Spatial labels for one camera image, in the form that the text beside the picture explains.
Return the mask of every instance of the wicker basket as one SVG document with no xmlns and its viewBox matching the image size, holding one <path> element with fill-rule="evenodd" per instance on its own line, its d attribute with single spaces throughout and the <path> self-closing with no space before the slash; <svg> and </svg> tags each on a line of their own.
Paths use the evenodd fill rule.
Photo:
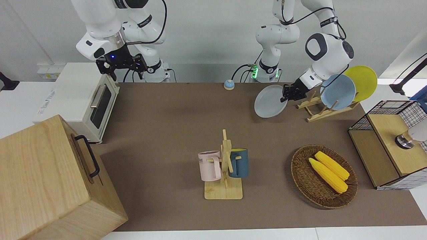
<svg viewBox="0 0 427 240">
<path fill-rule="evenodd" d="M 308 158 L 315 159 L 314 155 L 318 151 L 330 156 L 350 173 L 350 177 L 345 181 L 348 185 L 346 192 L 337 193 L 311 167 Z M 358 184 L 353 168 L 340 154 L 325 146 L 307 145 L 298 149 L 292 157 L 291 173 L 301 193 L 310 201 L 324 208 L 342 208 L 350 204 L 356 197 Z"/>
</svg>

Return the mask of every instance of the yellow plate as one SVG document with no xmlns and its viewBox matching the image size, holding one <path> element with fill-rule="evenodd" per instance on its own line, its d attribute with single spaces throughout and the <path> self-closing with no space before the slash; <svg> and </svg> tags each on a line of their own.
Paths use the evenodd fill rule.
<svg viewBox="0 0 427 240">
<path fill-rule="evenodd" d="M 356 92 L 358 93 L 353 100 L 355 102 L 367 99 L 377 89 L 377 74 L 370 67 L 354 66 L 345 71 L 344 74 L 351 78 L 356 86 Z"/>
</svg>

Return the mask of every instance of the electrical outlet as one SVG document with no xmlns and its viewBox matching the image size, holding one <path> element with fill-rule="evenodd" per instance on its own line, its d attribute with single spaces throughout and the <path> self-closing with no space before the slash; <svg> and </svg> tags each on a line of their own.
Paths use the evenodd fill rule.
<svg viewBox="0 0 427 240">
<path fill-rule="evenodd" d="M 53 82 L 59 77 L 64 67 L 65 65 L 41 65 L 37 74 L 41 79 Z"/>
</svg>

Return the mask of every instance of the brown table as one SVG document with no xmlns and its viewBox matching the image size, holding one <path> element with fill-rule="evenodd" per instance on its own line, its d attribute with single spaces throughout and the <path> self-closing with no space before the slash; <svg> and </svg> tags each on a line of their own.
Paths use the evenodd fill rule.
<svg viewBox="0 0 427 240">
<path fill-rule="evenodd" d="M 121 84 L 104 142 L 94 146 L 129 216 L 117 231 L 427 224 L 409 191 L 373 188 L 347 133 L 364 114 L 360 106 L 307 123 L 307 112 L 292 101 L 262 119 L 253 104 L 264 87 Z M 197 153 L 219 150 L 222 129 L 233 147 L 249 150 L 242 200 L 204 199 Z M 319 209 L 296 188 L 290 161 L 308 144 L 330 147 L 352 165 L 359 191 L 350 205 Z"/>
</svg>

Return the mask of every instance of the blue mug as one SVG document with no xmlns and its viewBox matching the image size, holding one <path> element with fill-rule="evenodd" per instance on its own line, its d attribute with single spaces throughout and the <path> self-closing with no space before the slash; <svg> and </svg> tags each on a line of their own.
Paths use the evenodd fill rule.
<svg viewBox="0 0 427 240">
<path fill-rule="evenodd" d="M 228 175 L 232 178 L 245 178 L 249 175 L 249 158 L 246 148 L 235 148 L 230 154 L 231 165 L 233 172 L 228 171 Z"/>
</svg>

